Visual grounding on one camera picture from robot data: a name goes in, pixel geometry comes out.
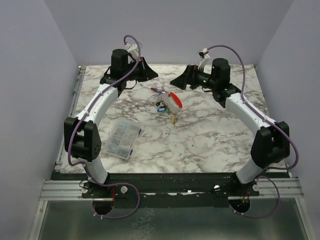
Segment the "grey key organizer red handle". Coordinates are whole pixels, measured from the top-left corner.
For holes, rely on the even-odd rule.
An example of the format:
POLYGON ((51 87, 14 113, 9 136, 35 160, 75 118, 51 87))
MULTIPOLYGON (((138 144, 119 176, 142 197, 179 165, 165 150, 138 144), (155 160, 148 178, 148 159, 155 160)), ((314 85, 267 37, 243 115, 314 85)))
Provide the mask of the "grey key organizer red handle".
POLYGON ((159 95, 160 100, 165 103, 169 111, 176 115, 183 108, 182 101, 174 92, 166 92, 159 95))

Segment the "blue key tag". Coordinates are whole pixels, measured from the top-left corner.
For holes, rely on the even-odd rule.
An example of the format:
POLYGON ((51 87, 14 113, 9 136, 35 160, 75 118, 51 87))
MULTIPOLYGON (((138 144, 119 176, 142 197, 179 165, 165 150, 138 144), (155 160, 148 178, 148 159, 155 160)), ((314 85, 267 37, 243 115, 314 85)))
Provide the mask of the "blue key tag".
POLYGON ((162 111, 165 109, 166 107, 159 107, 158 109, 157 109, 157 112, 158 113, 162 113, 162 111))

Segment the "yellow key tag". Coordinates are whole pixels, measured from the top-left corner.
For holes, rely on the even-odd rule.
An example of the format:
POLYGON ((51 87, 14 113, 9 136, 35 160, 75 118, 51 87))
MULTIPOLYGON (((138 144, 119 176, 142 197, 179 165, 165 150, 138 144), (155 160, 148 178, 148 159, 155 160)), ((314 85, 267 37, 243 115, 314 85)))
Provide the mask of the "yellow key tag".
POLYGON ((175 125, 177 122, 177 118, 175 116, 172 117, 172 124, 175 125))

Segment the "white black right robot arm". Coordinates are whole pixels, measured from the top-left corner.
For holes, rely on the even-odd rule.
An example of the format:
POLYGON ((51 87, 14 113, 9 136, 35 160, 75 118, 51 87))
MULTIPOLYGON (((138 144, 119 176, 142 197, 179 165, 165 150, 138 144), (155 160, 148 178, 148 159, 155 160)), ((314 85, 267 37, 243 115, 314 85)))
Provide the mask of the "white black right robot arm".
POLYGON ((242 97, 241 90, 230 82, 230 75, 229 62, 224 58, 216 58, 212 61, 211 73, 199 70, 196 65, 188 65, 170 84, 181 90, 187 87, 209 89, 214 100, 235 114, 253 133, 251 158, 233 174, 229 184, 230 191, 240 196, 259 174, 290 155, 290 143, 286 138, 290 129, 286 122, 276 122, 263 115, 242 97))

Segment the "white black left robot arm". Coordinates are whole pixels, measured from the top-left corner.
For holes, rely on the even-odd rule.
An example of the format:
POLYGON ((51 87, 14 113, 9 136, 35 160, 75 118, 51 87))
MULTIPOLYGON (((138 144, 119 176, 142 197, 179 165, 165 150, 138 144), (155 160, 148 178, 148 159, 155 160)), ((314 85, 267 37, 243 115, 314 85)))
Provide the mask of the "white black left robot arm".
POLYGON ((127 81, 145 82, 158 75, 141 56, 138 44, 115 49, 111 65, 99 81, 99 86, 88 105, 75 117, 67 117, 63 124, 64 148, 68 164, 81 165, 97 196, 106 197, 111 186, 106 182, 108 171, 100 159, 102 141, 98 127, 111 104, 127 87, 127 81))

